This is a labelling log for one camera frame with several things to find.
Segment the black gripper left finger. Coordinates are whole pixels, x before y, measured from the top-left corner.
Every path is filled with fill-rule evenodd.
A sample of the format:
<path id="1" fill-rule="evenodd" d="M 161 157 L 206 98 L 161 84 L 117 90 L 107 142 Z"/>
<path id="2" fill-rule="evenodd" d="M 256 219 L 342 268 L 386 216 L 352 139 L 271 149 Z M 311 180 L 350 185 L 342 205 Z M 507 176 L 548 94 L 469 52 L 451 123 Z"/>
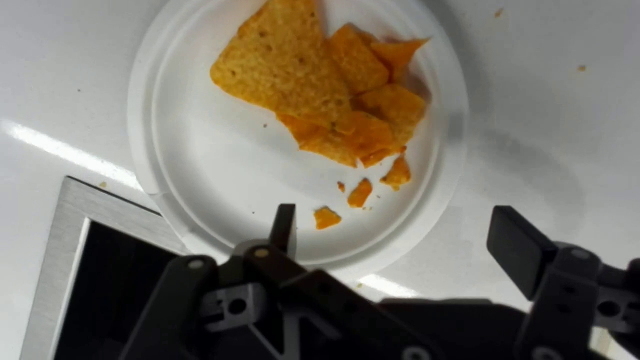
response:
<path id="1" fill-rule="evenodd" d="M 269 244 L 289 254 L 292 250 L 294 227 L 297 227 L 297 207 L 281 205 L 276 208 Z"/>

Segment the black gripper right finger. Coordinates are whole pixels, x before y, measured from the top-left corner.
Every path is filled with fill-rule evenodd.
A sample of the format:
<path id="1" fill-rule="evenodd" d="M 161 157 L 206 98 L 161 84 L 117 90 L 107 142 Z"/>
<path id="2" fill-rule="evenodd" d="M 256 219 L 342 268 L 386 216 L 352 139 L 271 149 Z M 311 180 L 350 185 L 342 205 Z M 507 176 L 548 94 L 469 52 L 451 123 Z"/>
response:
<path id="1" fill-rule="evenodd" d="M 513 207 L 493 210 L 487 248 L 526 300 L 537 297 L 559 254 L 559 247 Z"/>

